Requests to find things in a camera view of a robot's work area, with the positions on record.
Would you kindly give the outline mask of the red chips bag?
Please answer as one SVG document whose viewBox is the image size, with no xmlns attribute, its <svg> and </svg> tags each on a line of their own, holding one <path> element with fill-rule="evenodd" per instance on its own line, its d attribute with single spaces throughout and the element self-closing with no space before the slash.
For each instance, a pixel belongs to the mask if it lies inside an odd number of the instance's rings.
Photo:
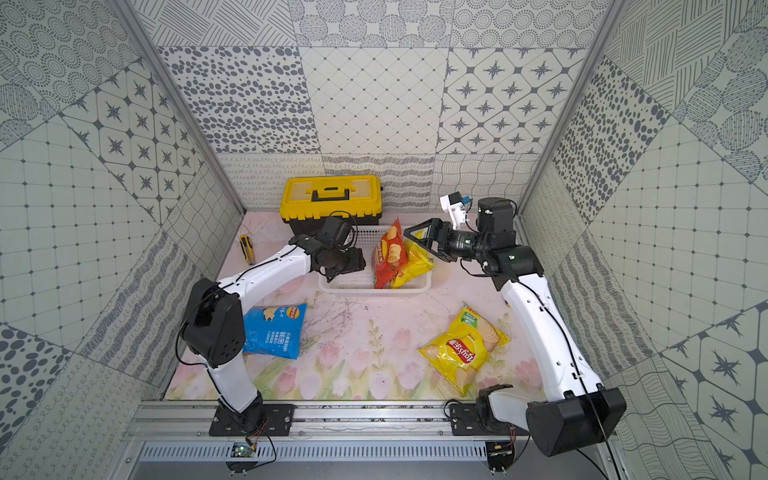
<svg viewBox="0 0 768 480">
<path fill-rule="evenodd" d="M 407 262 L 403 229 L 397 218 L 383 233 L 373 251 L 374 288 L 387 288 Z"/>
</svg>

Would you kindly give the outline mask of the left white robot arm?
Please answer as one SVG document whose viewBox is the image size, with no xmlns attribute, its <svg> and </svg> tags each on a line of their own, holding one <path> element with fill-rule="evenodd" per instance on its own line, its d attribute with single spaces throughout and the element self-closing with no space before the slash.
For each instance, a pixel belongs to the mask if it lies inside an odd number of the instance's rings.
<svg viewBox="0 0 768 480">
<path fill-rule="evenodd" d="M 244 315 L 266 296 L 311 272 L 331 281 L 365 268 L 356 246 L 357 228 L 340 217 L 324 220 L 318 232 L 291 238 L 268 259 L 222 281 L 202 279 L 190 292 L 177 339 L 206 368 L 228 419 L 248 433 L 264 422 L 263 398 L 245 367 Z"/>
</svg>

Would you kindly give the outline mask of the blue chips bag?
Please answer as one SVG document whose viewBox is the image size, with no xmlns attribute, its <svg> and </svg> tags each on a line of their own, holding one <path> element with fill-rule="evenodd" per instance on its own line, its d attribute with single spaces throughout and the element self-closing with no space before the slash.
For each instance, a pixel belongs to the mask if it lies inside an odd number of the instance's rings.
<svg viewBox="0 0 768 480">
<path fill-rule="evenodd" d="M 243 353 L 297 359 L 306 310 L 307 304 L 303 303 L 248 311 L 243 318 Z"/>
</svg>

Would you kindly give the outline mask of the white plastic basket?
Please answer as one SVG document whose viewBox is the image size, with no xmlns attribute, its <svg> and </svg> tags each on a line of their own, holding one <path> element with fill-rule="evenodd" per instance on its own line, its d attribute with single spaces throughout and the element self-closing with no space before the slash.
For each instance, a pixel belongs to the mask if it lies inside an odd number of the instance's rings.
<svg viewBox="0 0 768 480">
<path fill-rule="evenodd" d="M 362 250 L 366 267 L 362 271 L 344 274 L 328 281 L 324 276 L 318 279 L 318 289 L 323 293 L 351 296 L 415 296 L 427 292 L 432 286 L 432 272 L 429 271 L 398 289 L 375 289 L 372 254 L 374 247 L 387 230 L 386 226 L 363 225 L 358 227 L 356 246 Z"/>
</svg>

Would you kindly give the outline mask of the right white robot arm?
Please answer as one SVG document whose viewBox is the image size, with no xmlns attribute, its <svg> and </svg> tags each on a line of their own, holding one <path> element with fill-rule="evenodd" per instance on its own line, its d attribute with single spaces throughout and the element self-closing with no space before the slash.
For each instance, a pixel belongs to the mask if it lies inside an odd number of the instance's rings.
<svg viewBox="0 0 768 480">
<path fill-rule="evenodd" d="M 528 432 L 546 456 L 606 443 L 626 410 L 617 388 L 607 388 L 583 357 L 552 298 L 531 247 L 516 240 L 514 201 L 487 197 L 477 204 L 477 227 L 467 223 L 470 200 L 458 192 L 441 199 L 449 222 L 431 218 L 405 229 L 407 239 L 445 262 L 471 260 L 521 323 L 542 378 L 545 398 L 527 401 L 510 385 L 480 391 L 478 423 L 487 430 L 511 424 Z"/>
</svg>

